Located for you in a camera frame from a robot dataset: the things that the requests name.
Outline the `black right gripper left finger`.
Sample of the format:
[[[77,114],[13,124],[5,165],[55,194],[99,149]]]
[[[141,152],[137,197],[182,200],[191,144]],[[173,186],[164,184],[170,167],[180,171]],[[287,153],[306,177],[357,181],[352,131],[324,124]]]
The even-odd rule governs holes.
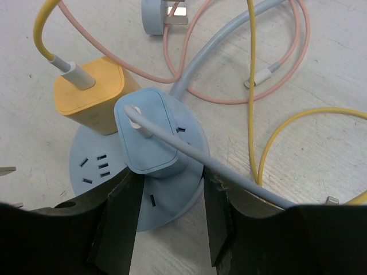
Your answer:
[[[125,168],[32,211],[1,204],[2,274],[129,274],[145,178]]]

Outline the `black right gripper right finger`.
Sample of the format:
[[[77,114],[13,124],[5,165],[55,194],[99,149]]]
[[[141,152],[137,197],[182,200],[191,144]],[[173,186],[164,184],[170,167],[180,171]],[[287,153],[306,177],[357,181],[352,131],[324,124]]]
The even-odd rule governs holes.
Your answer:
[[[365,274],[366,207],[281,210],[204,169],[211,264],[217,274]]]

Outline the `round blue power socket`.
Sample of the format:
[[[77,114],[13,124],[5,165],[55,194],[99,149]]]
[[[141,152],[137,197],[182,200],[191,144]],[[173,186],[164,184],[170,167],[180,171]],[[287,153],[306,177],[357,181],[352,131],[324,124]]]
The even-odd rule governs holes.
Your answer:
[[[183,128],[180,138],[209,153],[205,134],[191,110],[171,96],[167,96],[166,106],[177,126]],[[69,154],[69,176],[76,196],[106,182],[126,167],[118,133],[101,135],[79,126]],[[187,212],[204,189],[203,169],[201,163],[191,160],[177,175],[163,179],[146,176],[137,231],[157,229]]]

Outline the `blue charger plug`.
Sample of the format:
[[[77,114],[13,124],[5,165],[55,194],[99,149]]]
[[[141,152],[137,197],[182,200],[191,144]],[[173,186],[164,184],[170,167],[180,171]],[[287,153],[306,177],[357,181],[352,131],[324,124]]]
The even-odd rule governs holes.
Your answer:
[[[185,105],[157,88],[143,88],[121,97],[114,106],[123,159],[133,172],[167,178],[181,173],[193,161],[129,118],[124,111],[127,105],[163,130],[207,151],[203,131]]]

